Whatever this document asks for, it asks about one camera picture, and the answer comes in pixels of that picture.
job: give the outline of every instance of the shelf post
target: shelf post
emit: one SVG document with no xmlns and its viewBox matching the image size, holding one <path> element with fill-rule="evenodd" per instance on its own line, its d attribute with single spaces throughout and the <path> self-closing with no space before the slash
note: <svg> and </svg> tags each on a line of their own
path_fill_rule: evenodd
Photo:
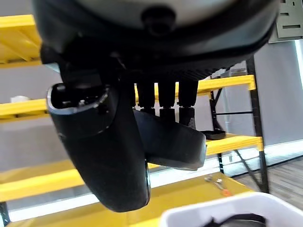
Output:
<svg viewBox="0 0 303 227">
<path fill-rule="evenodd" d="M 219 89 L 218 94 L 216 96 L 216 98 L 214 97 L 214 92 L 211 91 L 210 92 L 210 99 L 209 99 L 209 104 L 210 104 L 210 111 L 211 111 L 211 115 L 212 115 L 212 122 L 213 122 L 213 128 L 214 131 L 215 130 L 222 130 L 222 128 L 220 127 L 218 120 L 217 120 L 217 113 L 216 113 L 216 105 L 221 93 L 221 89 Z M 219 167 L 220 167 L 220 172 L 224 174 L 224 168 L 223 168 L 223 161 L 222 161 L 222 154 L 217 154 L 218 157 L 218 161 L 219 161 Z"/>
<path fill-rule="evenodd" d="M 9 211 L 6 202 L 0 202 L 0 214 L 2 217 L 3 225 L 7 226 L 10 223 Z"/>
<path fill-rule="evenodd" d="M 252 56 L 251 58 L 249 58 L 246 61 L 246 66 L 247 66 L 248 74 L 254 75 L 255 84 L 256 84 L 256 89 L 250 91 L 250 100 L 251 100 L 251 106 L 252 106 L 253 121 L 254 121 L 254 126 L 255 126 L 255 134 L 256 134 L 256 136 L 262 137 L 262 140 L 264 141 L 254 56 Z M 261 180 L 262 180 L 260 190 L 262 192 L 269 193 L 267 164 L 266 164 L 266 157 L 265 157 L 264 149 L 259 151 L 259 159 L 260 159 L 260 173 L 261 173 Z"/>
</svg>

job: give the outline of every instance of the white object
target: white object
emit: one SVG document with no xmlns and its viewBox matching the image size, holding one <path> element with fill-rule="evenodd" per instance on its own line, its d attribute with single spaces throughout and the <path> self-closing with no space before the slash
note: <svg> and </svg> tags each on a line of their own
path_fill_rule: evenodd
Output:
<svg viewBox="0 0 303 227">
<path fill-rule="evenodd" d="M 301 227 L 303 212 L 270 194 L 248 192 L 211 202 L 166 211 L 160 227 L 201 227 L 212 219 L 222 222 L 236 214 L 254 213 L 267 219 L 267 227 Z"/>
<path fill-rule="evenodd" d="M 15 96 L 10 98 L 11 103 L 25 102 L 28 100 L 30 100 L 30 98 L 26 96 Z"/>
</svg>

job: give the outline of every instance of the gray wall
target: gray wall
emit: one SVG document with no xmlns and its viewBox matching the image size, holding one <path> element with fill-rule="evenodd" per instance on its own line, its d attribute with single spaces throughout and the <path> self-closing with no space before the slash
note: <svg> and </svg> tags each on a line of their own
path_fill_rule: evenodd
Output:
<svg viewBox="0 0 303 227">
<path fill-rule="evenodd" d="M 265 144 L 303 139 L 303 89 L 294 41 L 266 45 L 255 62 Z"/>
</svg>

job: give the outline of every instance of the yellow metal shelving unit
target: yellow metal shelving unit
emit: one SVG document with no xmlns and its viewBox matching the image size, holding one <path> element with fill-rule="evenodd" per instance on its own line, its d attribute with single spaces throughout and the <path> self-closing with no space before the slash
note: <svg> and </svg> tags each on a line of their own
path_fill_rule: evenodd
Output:
<svg viewBox="0 0 303 227">
<path fill-rule="evenodd" d="M 41 64 L 40 45 L 41 39 L 32 15 L 0 17 L 0 69 Z M 248 90 L 253 94 L 252 91 L 256 90 L 255 77 L 248 75 L 200 81 L 198 95 L 208 95 L 210 101 L 214 101 L 213 91 L 244 84 L 248 85 Z M 155 95 L 158 98 L 157 85 L 155 85 Z M 178 84 L 176 85 L 176 96 L 178 96 Z M 47 116 L 45 99 L 0 104 L 0 123 Z M 252 146 L 262 152 L 262 137 L 228 134 L 225 139 L 208 141 L 207 155 L 219 155 Z M 156 167 L 158 166 L 149 164 L 150 169 Z M 222 173 L 214 174 L 214 177 L 222 178 L 225 187 L 234 195 L 250 191 L 244 185 Z M 69 160 L 0 173 L 0 183 L 0 209 L 2 209 L 1 204 L 6 201 L 84 185 L 78 171 Z M 137 211 L 113 213 L 97 203 L 44 217 L 12 222 L 8 226 L 80 227 L 86 225 L 94 227 L 100 226 L 102 223 L 103 227 L 151 227 L 157 226 L 160 215 L 167 209 L 223 197 L 220 191 L 214 185 L 206 183 L 203 177 L 153 188 L 151 194 L 151 202 L 148 206 Z"/>
</svg>

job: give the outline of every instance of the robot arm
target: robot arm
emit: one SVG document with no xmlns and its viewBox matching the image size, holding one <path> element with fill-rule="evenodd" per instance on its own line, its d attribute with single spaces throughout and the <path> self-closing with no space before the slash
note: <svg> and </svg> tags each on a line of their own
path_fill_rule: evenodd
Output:
<svg viewBox="0 0 303 227">
<path fill-rule="evenodd" d="M 198 81 L 253 55 L 270 38 L 278 0 L 33 0 L 44 64 L 62 84 L 47 94 L 59 138 L 109 209 L 147 205 L 147 162 L 196 170 Z M 180 121 L 175 122 L 179 82 Z M 134 83 L 141 111 L 134 110 Z M 160 117 L 153 108 L 158 83 Z"/>
</svg>

